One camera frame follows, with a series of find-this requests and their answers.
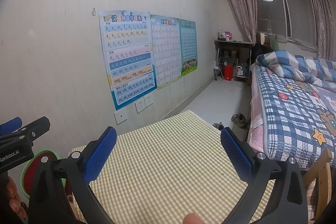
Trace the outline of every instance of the yellow gingham tablecloth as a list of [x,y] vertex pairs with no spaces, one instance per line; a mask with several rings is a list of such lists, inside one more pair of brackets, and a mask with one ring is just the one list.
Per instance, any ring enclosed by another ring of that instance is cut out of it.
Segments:
[[[251,221],[261,217],[273,184]],[[118,136],[90,187],[116,224],[178,224],[192,212],[220,224],[247,183],[226,155],[219,130],[187,111]],[[75,207],[85,222],[76,201]]]

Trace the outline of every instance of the wooden chair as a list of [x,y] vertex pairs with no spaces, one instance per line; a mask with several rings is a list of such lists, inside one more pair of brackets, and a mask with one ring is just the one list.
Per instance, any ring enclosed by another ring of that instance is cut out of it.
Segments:
[[331,172],[329,162],[332,159],[330,149],[326,148],[319,156],[317,161],[303,175],[303,183],[305,188],[318,178],[319,197],[315,217],[308,220],[309,224],[314,223],[322,214],[329,201],[331,200]]

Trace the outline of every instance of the green rim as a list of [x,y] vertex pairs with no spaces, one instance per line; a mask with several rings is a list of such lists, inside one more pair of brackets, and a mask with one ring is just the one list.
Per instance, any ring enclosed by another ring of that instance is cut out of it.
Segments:
[[32,158],[30,161],[27,162],[25,168],[22,170],[21,172],[21,176],[20,176],[20,186],[21,186],[21,191],[23,192],[23,194],[25,195],[26,198],[30,198],[30,196],[26,193],[24,187],[23,187],[23,176],[28,168],[28,166],[30,165],[30,163],[36,158],[38,157],[39,155],[45,153],[45,152],[52,152],[55,154],[56,158],[59,160],[61,157],[59,156],[59,154],[52,150],[52,149],[44,149],[44,150],[41,150],[40,152],[38,152],[37,154],[35,154],[34,158]]

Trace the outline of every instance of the human hand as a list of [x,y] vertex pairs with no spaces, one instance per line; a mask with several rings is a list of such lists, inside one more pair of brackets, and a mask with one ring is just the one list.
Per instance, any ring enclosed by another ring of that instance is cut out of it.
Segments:
[[184,217],[182,224],[204,224],[196,213],[188,214]]
[[15,182],[12,180],[11,177],[8,177],[9,181],[6,185],[7,194],[10,197],[9,206],[11,209],[17,213],[21,218],[26,219],[27,213],[24,208],[21,206],[20,196],[17,193],[17,188]]

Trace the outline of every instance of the yellow star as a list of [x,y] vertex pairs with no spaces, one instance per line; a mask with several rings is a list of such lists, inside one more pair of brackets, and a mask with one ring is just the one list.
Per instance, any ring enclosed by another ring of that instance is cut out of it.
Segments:
[[318,131],[316,128],[314,128],[314,134],[312,135],[314,139],[316,139],[321,146],[322,143],[327,143],[326,138],[323,136],[323,133]]
[[287,88],[289,88],[290,90],[294,90],[295,88],[292,85],[286,85]]

